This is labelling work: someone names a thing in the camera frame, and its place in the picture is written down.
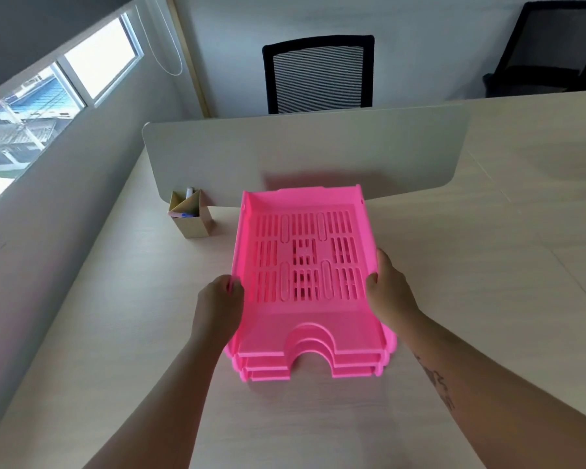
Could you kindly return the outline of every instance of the mesh chair back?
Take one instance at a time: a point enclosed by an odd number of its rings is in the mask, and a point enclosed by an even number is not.
[[[263,48],[269,113],[370,107],[373,36],[322,36]]]
[[[531,73],[537,76],[553,75],[562,83],[586,78],[586,1],[524,5],[495,75],[520,72],[522,67],[534,68]]]

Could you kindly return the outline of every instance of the plastic tray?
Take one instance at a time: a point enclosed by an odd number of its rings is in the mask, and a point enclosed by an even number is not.
[[[305,352],[335,378],[381,375],[397,337],[367,304],[376,270],[360,186],[244,192],[232,275],[245,308],[226,346],[242,381],[289,379]]]

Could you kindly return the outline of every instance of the chair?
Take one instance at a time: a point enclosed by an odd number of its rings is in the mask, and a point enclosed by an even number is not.
[[[370,107],[373,36],[319,36],[262,48],[270,114]]]
[[[586,0],[526,3],[483,81],[486,97],[586,91]]]

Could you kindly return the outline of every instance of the forearm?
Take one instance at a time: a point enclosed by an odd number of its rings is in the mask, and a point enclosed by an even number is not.
[[[186,469],[220,354],[191,339],[86,469]]]
[[[586,468],[586,416],[420,311],[392,320],[486,467]]]

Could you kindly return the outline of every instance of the cable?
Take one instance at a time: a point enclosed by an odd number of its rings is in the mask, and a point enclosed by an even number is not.
[[[156,54],[154,54],[154,49],[152,49],[152,44],[150,43],[150,38],[147,36],[146,27],[143,26],[143,21],[141,21],[141,13],[139,13],[139,7],[135,5],[135,8],[137,9],[137,16],[139,17],[139,22],[141,23],[141,28],[143,29],[143,32],[146,35],[147,44],[148,44],[148,46],[150,46],[150,50],[152,51],[152,55],[154,56],[154,60],[156,61],[156,63],[160,66],[160,68],[162,70],[164,70],[170,76],[178,77],[184,71],[184,62],[182,62],[182,56],[180,55],[180,50],[178,49],[178,46],[176,46],[176,43],[174,40],[174,35],[172,34],[172,30],[169,28],[169,24],[167,24],[167,20],[165,19],[165,15],[163,14],[163,10],[160,8],[159,1],[158,0],[154,0],[154,1],[156,1],[156,6],[159,8],[159,13],[160,13],[161,17],[163,18],[163,22],[165,23],[165,27],[167,28],[167,32],[169,32],[169,38],[171,39],[172,43],[174,43],[176,53],[178,54],[178,61],[180,61],[180,72],[178,72],[178,74],[173,74],[172,72],[166,70],[163,67],[163,65],[160,63],[158,58],[156,57]]]

